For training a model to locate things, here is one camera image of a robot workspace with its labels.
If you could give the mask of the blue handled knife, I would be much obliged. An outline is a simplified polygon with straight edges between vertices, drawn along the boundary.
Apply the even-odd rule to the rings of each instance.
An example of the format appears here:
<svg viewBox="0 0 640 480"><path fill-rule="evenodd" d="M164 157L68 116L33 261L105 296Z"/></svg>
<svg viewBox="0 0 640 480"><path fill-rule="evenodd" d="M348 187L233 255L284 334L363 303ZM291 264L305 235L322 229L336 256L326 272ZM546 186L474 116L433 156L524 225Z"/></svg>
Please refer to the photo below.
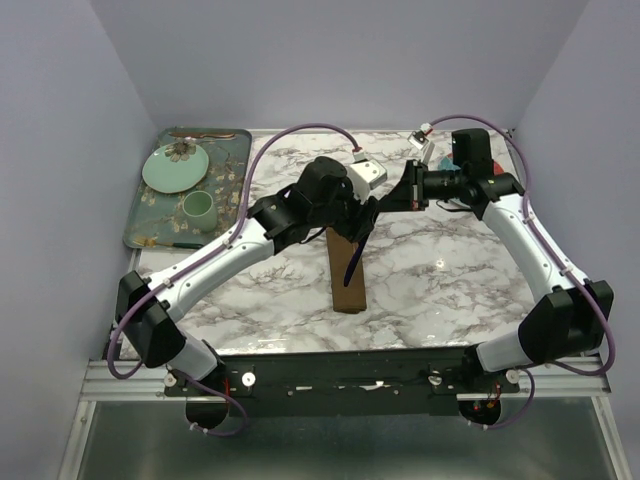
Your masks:
<svg viewBox="0 0 640 480"><path fill-rule="evenodd" d="M354 251L349 264L345 270L345 274L344 274L344 279L343 279L343 286L344 287L348 287L351 283L351 280L355 274L355 270L358 266L358 264L360 263L361 260L361 256L362 253L364 251L364 248L366 246L366 243L368 241L369 236L366 235L364 236L359 242L358 242L358 246L356 247L356 250Z"/></svg>

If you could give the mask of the brown fabric napkin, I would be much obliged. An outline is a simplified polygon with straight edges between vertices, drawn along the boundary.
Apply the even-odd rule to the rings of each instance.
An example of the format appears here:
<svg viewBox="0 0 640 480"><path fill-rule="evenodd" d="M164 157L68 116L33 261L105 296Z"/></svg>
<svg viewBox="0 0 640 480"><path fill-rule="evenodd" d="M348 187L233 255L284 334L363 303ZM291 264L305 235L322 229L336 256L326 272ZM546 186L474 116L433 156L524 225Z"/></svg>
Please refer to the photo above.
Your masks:
<svg viewBox="0 0 640 480"><path fill-rule="evenodd" d="M326 232L333 310L358 314L367 309L364 269L358 244L352 244L333 229Z"/></svg>

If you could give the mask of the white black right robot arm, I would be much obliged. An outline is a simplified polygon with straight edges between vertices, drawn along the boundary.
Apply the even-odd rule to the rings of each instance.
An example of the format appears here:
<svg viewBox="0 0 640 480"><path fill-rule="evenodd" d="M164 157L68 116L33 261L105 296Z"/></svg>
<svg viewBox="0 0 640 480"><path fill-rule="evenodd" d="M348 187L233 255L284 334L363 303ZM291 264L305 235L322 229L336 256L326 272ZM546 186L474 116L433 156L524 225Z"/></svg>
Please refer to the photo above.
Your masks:
<svg viewBox="0 0 640 480"><path fill-rule="evenodd" d="M459 370L462 384L480 392L494 383L496 372L559 365L566 356L598 349L614 299L609 284L590 280L535 225L523 186L509 173L495 173L486 130L456 130L451 144L454 169L431 171L421 161L407 162L379 210L422 211L433 200L461 201L503 243L535 301L516 330L468 349Z"/></svg>

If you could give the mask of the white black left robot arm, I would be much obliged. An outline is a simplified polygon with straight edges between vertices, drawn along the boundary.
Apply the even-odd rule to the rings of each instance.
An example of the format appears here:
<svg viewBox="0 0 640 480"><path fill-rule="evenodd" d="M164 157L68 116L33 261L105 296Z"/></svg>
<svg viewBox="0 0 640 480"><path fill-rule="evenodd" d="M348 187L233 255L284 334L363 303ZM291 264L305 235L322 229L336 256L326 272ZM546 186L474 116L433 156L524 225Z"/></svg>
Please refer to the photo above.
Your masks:
<svg viewBox="0 0 640 480"><path fill-rule="evenodd" d="M386 179L385 168L373 160L344 166L315 158L296 182L258 199L227 232L181 262L147 277L136 271L123 276L112 336L125 336L142 365L168 365L186 373L197 393L214 393L221 385L221 361L179 321L217 287L303 242L313 229L330 228L351 243L363 239L377 216L372 192Z"/></svg>

